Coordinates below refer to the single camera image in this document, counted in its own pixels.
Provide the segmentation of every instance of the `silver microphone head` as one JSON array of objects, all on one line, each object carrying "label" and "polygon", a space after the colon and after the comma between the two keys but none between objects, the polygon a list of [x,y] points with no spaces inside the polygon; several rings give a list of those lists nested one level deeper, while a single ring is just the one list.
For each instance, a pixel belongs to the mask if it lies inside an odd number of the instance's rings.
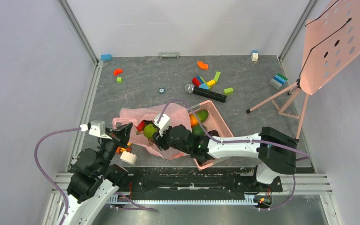
[{"label": "silver microphone head", "polygon": [[192,91],[194,90],[194,86],[192,84],[186,84],[185,90],[187,93],[192,93]]}]

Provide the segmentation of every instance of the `orange curved block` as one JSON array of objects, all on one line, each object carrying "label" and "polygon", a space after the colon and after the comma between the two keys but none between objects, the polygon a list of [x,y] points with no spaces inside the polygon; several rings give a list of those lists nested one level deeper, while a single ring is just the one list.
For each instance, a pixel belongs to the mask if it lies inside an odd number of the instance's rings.
[{"label": "orange curved block", "polygon": [[206,64],[206,63],[203,63],[202,61],[197,61],[197,63],[196,63],[197,65],[198,65],[198,67],[200,68],[200,69],[204,69],[204,70],[207,70],[208,69],[208,64]]},{"label": "orange curved block", "polygon": [[119,74],[121,74],[123,71],[121,69],[116,69],[114,71],[114,76],[118,76]]}]

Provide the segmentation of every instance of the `yellow toy block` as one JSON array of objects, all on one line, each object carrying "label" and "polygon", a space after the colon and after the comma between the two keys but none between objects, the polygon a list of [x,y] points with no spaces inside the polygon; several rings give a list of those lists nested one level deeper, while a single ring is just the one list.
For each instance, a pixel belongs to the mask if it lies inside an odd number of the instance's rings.
[{"label": "yellow toy block", "polygon": [[210,88],[216,85],[216,81],[215,80],[211,80],[209,82],[206,83]]}]

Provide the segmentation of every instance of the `hole pattern panel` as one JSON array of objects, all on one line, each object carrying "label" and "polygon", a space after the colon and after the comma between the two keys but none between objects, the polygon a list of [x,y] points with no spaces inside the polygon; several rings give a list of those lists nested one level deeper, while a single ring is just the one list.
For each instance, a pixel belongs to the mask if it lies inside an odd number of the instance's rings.
[{"label": "hole pattern panel", "polygon": [[302,64],[314,45],[341,28],[350,18],[351,21],[342,29],[311,52],[300,81],[307,94],[314,94],[360,54],[360,0],[340,0],[306,27]]}]

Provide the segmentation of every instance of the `pink plastic bag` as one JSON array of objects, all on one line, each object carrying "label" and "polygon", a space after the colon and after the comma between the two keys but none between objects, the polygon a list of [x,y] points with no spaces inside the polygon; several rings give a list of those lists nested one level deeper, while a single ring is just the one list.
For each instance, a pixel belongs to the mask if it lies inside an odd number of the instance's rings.
[{"label": "pink plastic bag", "polygon": [[[173,148],[169,148],[166,151],[161,151],[155,144],[149,142],[148,138],[143,134],[136,134],[136,126],[143,120],[154,120],[158,113],[162,112],[164,106],[165,105],[154,106],[151,108],[121,109],[119,113],[120,117],[114,118],[112,120],[112,126],[115,128],[117,123],[133,123],[129,142],[143,146],[148,152],[155,156],[160,156],[166,159],[174,159],[185,156],[186,153]],[[183,106],[171,103],[166,108],[165,114],[170,117],[171,126],[174,127],[182,124],[188,130],[191,130],[190,116],[188,115],[187,109],[185,109]]]}]

